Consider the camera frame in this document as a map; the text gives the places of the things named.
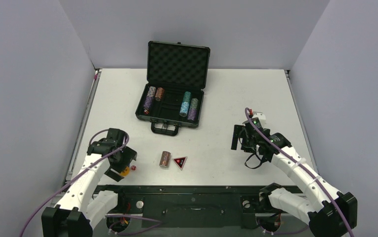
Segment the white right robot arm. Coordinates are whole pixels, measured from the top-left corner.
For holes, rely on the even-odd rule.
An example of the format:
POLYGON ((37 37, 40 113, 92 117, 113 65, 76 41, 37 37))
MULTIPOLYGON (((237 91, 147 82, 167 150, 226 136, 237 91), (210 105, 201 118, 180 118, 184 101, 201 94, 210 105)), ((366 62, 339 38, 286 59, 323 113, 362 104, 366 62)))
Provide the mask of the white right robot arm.
POLYGON ((350 192, 343 193, 329 184, 299 155, 291 142, 281 133, 264 128, 259 113, 246 108, 246 121, 235 125, 231 149, 249 153, 244 165, 252 157, 262 167, 266 162, 274 165, 302 191, 299 197, 277 183, 262 188, 258 193, 258 208, 263 211, 283 212, 301 220, 316 237, 342 237, 357 226, 358 201, 350 192))

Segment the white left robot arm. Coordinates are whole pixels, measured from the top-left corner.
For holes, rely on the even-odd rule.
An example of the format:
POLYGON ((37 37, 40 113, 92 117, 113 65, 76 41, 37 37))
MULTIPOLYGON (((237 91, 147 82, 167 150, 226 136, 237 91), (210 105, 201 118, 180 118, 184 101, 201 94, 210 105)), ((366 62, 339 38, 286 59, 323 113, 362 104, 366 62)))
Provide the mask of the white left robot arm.
POLYGON ((43 236, 90 237, 110 210, 121 212, 126 208, 126 197, 114 191, 92 197, 102 177, 121 181, 137 157, 137 152, 127 146, 129 135, 125 131, 106 131, 105 138, 90 141, 80 172, 67 185, 64 196, 43 211, 43 236))

